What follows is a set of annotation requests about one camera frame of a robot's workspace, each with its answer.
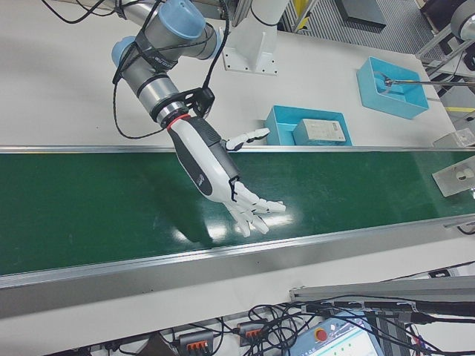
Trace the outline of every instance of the blue plastic bin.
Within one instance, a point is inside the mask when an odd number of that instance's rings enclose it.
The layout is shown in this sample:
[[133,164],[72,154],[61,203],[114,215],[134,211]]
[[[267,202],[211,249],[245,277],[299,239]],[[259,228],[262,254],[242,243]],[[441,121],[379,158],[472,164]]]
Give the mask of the blue plastic bin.
[[332,145],[352,146],[350,133],[348,133],[347,124],[342,113],[278,105],[272,107],[266,120],[266,127],[270,129],[270,134],[267,136],[267,145],[295,146],[292,133],[302,119],[338,121],[346,141],[335,142]]
[[382,74],[392,80],[421,80],[412,70],[370,57],[357,73],[363,106],[405,119],[412,119],[429,108],[422,85],[388,87]]

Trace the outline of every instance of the electrical connector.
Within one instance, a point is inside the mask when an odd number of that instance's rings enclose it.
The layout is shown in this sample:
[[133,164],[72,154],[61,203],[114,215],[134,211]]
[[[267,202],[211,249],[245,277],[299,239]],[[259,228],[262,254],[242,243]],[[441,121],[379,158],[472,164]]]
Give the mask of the electrical connector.
[[267,319],[262,319],[262,322],[246,321],[237,325],[237,333],[239,334],[239,346],[249,346],[262,331]]
[[213,352],[213,333],[191,332],[178,337],[178,352],[181,356],[210,355]]

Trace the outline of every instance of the control panel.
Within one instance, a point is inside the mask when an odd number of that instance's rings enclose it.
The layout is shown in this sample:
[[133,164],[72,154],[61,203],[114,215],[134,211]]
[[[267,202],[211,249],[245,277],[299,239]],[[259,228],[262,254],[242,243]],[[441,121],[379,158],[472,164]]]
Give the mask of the control panel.
[[353,325],[337,317],[348,317],[342,312],[319,323],[314,328],[300,335],[295,345],[290,349],[291,356],[384,356],[374,335],[361,329],[371,330],[370,325],[361,319],[350,319]]

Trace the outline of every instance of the conveyor belt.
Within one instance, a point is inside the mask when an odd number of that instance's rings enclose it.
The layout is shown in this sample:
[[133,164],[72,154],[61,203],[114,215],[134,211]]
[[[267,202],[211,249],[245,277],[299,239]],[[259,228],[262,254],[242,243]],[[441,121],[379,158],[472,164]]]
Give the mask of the conveyor belt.
[[174,153],[0,154],[0,274],[475,213],[431,174],[470,151],[239,153],[252,191],[283,200],[267,235],[242,237]]

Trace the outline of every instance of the white table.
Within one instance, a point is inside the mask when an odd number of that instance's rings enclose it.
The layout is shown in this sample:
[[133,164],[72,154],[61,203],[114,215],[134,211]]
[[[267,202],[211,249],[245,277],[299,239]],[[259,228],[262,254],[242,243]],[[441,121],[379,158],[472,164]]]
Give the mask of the white table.
[[[78,10],[55,3],[69,18]],[[4,4],[0,14],[0,81],[3,145],[165,145],[166,133],[131,141],[122,138],[112,118],[114,65],[111,48],[137,26],[117,17],[91,17],[67,25],[38,1]],[[216,102],[209,121],[225,138],[263,127],[273,105],[339,111],[354,145],[431,146],[454,131],[436,91],[425,86],[430,110],[413,120],[361,106],[356,71],[368,56],[419,72],[412,55],[279,33],[275,57],[278,76],[225,71],[221,60],[211,88]],[[170,77],[181,90],[199,86],[209,61],[182,58]],[[157,128],[123,82],[119,89],[119,122],[126,132]]]

